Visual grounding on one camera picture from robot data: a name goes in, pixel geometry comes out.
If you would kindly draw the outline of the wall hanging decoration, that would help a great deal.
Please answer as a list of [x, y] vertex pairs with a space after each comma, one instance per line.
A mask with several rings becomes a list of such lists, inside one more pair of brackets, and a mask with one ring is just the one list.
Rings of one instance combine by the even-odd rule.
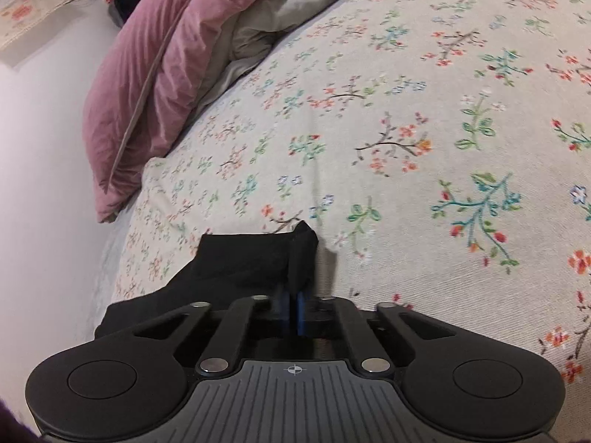
[[1, 64], [16, 67], [45, 49], [96, 0], [2, 0]]

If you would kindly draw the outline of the floral bed sheet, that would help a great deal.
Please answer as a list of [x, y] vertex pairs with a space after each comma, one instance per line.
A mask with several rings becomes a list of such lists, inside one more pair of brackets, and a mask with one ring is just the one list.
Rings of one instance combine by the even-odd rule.
[[590, 0], [346, 0], [151, 161], [114, 302], [209, 235], [320, 240], [317, 288], [590, 381]]

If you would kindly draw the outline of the black pants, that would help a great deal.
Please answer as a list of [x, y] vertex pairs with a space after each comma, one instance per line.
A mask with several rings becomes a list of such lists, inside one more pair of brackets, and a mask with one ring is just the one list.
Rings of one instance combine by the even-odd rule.
[[197, 255], [164, 287], [109, 305], [96, 339], [204, 301], [214, 311], [254, 295], [300, 302], [315, 286], [318, 236], [304, 221], [276, 234], [202, 236]]

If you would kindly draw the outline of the pink velvet duvet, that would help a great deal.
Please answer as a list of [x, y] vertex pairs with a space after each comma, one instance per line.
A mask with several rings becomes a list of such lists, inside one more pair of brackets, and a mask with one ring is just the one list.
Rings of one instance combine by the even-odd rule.
[[140, 0], [87, 95], [82, 137], [105, 222], [189, 120], [338, 0]]

